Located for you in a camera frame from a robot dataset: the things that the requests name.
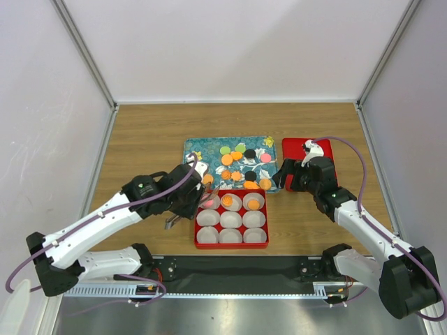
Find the black sandwich cookie lower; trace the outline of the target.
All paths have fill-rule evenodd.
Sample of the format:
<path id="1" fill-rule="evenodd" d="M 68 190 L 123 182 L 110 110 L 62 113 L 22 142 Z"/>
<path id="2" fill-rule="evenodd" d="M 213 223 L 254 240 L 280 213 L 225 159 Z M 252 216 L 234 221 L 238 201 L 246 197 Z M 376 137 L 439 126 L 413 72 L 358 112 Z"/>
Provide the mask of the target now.
<path id="1" fill-rule="evenodd" d="M 257 174 L 254 171 L 247 171 L 244 173 L 244 178 L 246 181 L 256 181 Z"/>

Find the large orange dotted cookie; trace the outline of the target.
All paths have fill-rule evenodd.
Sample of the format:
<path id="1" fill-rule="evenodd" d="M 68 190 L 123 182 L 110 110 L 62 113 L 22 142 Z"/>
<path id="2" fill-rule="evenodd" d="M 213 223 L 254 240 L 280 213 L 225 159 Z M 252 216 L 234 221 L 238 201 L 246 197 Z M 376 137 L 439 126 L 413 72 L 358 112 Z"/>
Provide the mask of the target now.
<path id="1" fill-rule="evenodd" d="M 268 190 L 270 190 L 270 189 L 272 188 L 272 182 L 271 182 L 270 179 L 265 179 L 265 178 L 263 178 L 263 179 L 261 179 L 261 180 L 259 181 L 259 186 L 260 186 L 260 188 L 262 188 L 263 190 L 268 191 Z"/>

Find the orange swirl cookie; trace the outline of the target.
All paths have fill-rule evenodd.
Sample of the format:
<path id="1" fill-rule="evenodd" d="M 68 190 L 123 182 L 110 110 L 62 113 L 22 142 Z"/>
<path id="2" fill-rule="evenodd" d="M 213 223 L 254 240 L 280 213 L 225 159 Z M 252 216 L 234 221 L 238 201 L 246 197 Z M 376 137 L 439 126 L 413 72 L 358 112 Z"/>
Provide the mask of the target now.
<path id="1" fill-rule="evenodd" d="M 221 204 L 224 207 L 229 207 L 233 204 L 233 197 L 230 194 L 225 194 L 222 198 L 221 198 Z"/>
<path id="2" fill-rule="evenodd" d="M 221 178 L 222 178 L 223 180 L 229 180 L 229 179 L 231 179 L 231 175 L 232 175 L 231 171 L 229 171 L 229 170 L 224 170 L 224 171 L 221 173 Z"/>

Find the teal floral tray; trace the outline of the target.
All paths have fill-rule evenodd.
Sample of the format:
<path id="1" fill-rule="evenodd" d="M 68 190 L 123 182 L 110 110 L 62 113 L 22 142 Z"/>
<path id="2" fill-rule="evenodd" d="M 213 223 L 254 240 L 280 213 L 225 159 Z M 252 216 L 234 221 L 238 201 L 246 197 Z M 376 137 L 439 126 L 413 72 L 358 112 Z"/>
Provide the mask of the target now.
<path id="1" fill-rule="evenodd" d="M 220 148 L 230 147 L 230 153 L 235 150 L 235 147 L 239 143 L 244 143 L 246 150 L 253 149 L 256 152 L 254 159 L 247 159 L 243 157 L 234 161 L 229 166 L 225 166 L 221 162 Z M 259 185 L 259 181 L 263 178 L 270 179 L 272 182 L 272 188 L 266 193 L 277 193 L 279 189 L 276 187 L 272 180 L 272 176 L 279 170 L 278 157 L 274 143 L 274 139 L 268 135 L 259 136 L 242 136 L 242 137 L 202 137 L 202 138 L 190 138 L 184 143 L 184 160 L 187 154 L 194 153 L 198 159 L 209 165 L 209 172 L 214 177 L 214 183 L 212 188 L 219 187 L 221 190 L 229 189 L 245 189 L 243 183 L 246 181 L 244 173 L 247 171 L 254 171 L 257 174 L 256 183 Z M 262 163 L 260 160 L 261 154 L 267 153 L 271 155 L 272 160 L 269 163 Z M 224 170 L 232 172 L 239 171 L 242 175 L 241 180 L 233 181 L 232 179 L 223 180 L 221 173 Z"/>

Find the orange flower cookie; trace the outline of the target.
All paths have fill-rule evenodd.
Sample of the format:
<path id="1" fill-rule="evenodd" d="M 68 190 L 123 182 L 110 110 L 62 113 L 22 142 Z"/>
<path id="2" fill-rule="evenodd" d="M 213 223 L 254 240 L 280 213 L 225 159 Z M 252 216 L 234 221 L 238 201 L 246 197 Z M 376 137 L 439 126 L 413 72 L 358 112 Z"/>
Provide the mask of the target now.
<path id="1" fill-rule="evenodd" d="M 239 181 L 239 180 L 241 180 L 241 178 L 242 178 L 242 175 L 239 171 L 234 171 L 231 173 L 231 179 L 233 181 Z"/>

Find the black sandwich cookie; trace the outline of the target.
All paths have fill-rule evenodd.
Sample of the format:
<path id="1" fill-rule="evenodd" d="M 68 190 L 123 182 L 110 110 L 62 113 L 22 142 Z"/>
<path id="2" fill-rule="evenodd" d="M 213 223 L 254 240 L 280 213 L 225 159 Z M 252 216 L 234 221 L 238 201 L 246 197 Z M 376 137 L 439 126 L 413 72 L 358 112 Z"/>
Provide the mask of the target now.
<path id="1" fill-rule="evenodd" d="M 257 174 L 254 171 L 247 171 L 244 173 L 244 178 L 246 181 L 256 181 Z"/>
<path id="2" fill-rule="evenodd" d="M 256 152 L 253 149 L 247 149 L 244 152 L 244 157 L 247 159 L 254 159 L 256 157 Z"/>

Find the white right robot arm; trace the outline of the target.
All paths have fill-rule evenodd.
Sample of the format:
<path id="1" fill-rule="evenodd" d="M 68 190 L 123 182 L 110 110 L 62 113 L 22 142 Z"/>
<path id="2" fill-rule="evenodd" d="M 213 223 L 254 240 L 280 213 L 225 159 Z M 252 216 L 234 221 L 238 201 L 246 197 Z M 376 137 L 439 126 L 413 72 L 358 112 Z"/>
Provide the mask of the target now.
<path id="1" fill-rule="evenodd" d="M 356 279 L 376 292 L 397 319 L 446 302 L 433 254 L 402 241 L 363 209 L 354 194 L 339 186 L 330 158 L 287 158 L 272 179 L 279 188 L 288 184 L 292 191 L 310 193 L 321 213 L 348 230 L 371 253 L 372 257 L 366 258 L 348 246 L 332 248 L 333 256 L 321 263 L 327 279 L 336 281 L 343 275 Z"/>

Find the orange fish cookie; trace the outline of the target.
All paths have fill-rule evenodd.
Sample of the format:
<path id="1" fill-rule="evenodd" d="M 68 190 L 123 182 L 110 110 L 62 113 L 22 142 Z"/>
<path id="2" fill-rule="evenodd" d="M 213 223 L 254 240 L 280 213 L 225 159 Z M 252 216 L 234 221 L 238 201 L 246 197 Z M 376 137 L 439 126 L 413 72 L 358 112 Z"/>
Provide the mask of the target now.
<path id="1" fill-rule="evenodd" d="M 245 181 L 243 183 L 245 189 L 259 189 L 260 186 L 255 181 Z"/>

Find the orange dotted sandwich cookie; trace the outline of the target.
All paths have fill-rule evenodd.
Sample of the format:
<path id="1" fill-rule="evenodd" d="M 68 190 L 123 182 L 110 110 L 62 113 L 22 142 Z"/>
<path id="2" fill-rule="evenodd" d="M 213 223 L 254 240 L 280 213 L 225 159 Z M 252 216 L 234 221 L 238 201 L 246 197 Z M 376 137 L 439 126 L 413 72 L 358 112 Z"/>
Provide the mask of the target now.
<path id="1" fill-rule="evenodd" d="M 211 174 L 206 174 L 203 176 L 202 183 L 204 185 L 212 185 L 214 183 L 214 177 Z"/>

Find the orange plain oval cookie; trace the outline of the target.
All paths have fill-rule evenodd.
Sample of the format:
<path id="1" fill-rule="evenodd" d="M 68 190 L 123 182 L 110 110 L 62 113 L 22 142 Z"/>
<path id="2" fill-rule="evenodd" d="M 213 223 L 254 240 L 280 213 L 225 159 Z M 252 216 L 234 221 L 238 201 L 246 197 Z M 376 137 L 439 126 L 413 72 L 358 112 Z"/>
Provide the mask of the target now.
<path id="1" fill-rule="evenodd" d="M 249 210 L 253 210 L 253 211 L 259 210 L 261 208 L 260 202 L 258 200 L 256 200 L 256 199 L 250 199 L 247 202 L 247 208 Z"/>

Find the black sandwich cookie upper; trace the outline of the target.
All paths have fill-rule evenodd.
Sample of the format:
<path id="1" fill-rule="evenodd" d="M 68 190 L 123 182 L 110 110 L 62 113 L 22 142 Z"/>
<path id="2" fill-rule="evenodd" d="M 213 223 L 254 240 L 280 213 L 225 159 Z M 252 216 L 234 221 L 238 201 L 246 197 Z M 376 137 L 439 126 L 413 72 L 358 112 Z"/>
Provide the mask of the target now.
<path id="1" fill-rule="evenodd" d="M 256 157 L 256 152 L 253 149 L 247 149 L 244 152 L 244 157 L 247 159 L 254 159 Z"/>

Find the white paper cup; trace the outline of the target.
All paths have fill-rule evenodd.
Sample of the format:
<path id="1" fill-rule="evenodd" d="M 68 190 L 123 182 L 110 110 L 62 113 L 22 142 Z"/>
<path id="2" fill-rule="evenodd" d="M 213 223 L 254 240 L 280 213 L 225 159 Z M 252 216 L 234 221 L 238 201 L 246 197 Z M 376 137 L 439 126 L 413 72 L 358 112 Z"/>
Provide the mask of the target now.
<path id="1" fill-rule="evenodd" d="M 199 229 L 196 239 L 199 244 L 217 244 L 219 242 L 219 232 L 212 226 L 205 226 Z"/>
<path id="2" fill-rule="evenodd" d="M 220 197 L 217 194 L 207 193 L 202 196 L 199 207 L 201 209 L 212 209 L 216 210 L 221 204 Z"/>
<path id="3" fill-rule="evenodd" d="M 220 244 L 241 244 L 243 242 L 242 234 L 235 228 L 224 228 L 219 233 Z"/>
<path id="4" fill-rule="evenodd" d="M 267 239 L 267 233 L 262 228 L 249 228 L 243 234 L 243 242 L 248 244 L 264 244 Z"/>
<path id="5" fill-rule="evenodd" d="M 265 223 L 266 217 L 261 211 L 247 211 L 242 217 L 242 224 L 246 228 L 261 228 Z"/>
<path id="6" fill-rule="evenodd" d="M 258 201 L 260 202 L 260 206 L 261 206 L 261 208 L 260 208 L 259 210 L 261 210 L 261 209 L 263 208 L 263 206 L 264 206 L 264 204 L 265 204 L 265 200 L 264 200 L 264 197 L 263 197 L 260 193 L 247 193 L 247 194 L 243 197 L 243 200 L 242 200 L 243 207 L 244 207 L 247 211 L 253 211 L 253 210 L 249 210 L 249 209 L 247 208 L 247 202 L 248 202 L 250 199 L 256 199 L 256 200 L 258 200 Z"/>
<path id="7" fill-rule="evenodd" d="M 242 226 L 242 217 L 235 211 L 225 211 L 221 214 L 220 224 L 222 228 L 240 228 Z"/>
<path id="8" fill-rule="evenodd" d="M 196 222 L 200 227 L 215 226 L 220 222 L 220 214 L 213 209 L 204 209 L 196 216 Z"/>
<path id="9" fill-rule="evenodd" d="M 226 194 L 232 195 L 232 197 L 233 197 L 233 204 L 231 206 L 229 206 L 229 207 L 224 207 L 222 204 L 221 204 L 221 206 L 225 210 L 228 210 L 228 211 L 239 211 L 242 208 L 242 201 L 241 201 L 241 199 L 238 196 L 236 196 L 235 194 L 232 194 L 232 193 L 226 193 Z"/>

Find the red box lid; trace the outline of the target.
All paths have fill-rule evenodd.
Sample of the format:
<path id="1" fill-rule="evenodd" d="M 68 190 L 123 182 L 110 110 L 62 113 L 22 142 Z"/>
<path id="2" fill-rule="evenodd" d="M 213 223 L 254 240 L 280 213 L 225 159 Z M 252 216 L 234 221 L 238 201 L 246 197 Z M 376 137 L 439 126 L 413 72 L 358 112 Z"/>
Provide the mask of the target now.
<path id="1" fill-rule="evenodd" d="M 284 160 L 292 159 L 295 161 L 303 161 L 307 152 L 304 149 L 304 144 L 312 138 L 301 138 L 301 137 L 287 137 L 282 140 L 281 147 Z M 332 146 L 329 140 L 318 141 L 318 145 L 323 150 L 323 155 L 329 157 L 334 161 L 334 156 L 332 152 Z"/>

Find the metal tongs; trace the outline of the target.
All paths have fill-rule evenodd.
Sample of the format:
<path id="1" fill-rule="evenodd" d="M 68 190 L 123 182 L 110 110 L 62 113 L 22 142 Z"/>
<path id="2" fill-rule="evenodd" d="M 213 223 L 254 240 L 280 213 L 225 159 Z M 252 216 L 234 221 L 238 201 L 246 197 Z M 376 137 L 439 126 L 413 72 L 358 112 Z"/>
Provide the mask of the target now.
<path id="1" fill-rule="evenodd" d="M 188 195 L 185 200 L 180 200 L 178 203 L 175 203 L 171 208 L 172 216 L 165 221 L 165 229 L 169 230 L 173 228 L 183 218 L 188 220 L 195 218 L 199 207 L 207 201 L 213 200 L 218 192 L 219 187 L 215 189 L 204 188 L 202 193 L 196 193 L 194 198 Z"/>

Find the green cookie right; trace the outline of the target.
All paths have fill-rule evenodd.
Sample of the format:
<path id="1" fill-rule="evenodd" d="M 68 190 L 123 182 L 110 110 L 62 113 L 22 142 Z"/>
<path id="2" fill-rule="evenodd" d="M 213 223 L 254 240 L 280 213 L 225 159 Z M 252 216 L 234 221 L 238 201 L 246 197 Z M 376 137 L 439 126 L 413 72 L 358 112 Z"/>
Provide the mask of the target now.
<path id="1" fill-rule="evenodd" d="M 240 152 L 240 153 L 244 153 L 246 151 L 246 147 L 244 145 L 244 143 L 239 143 L 236 147 L 235 147 L 236 152 Z"/>

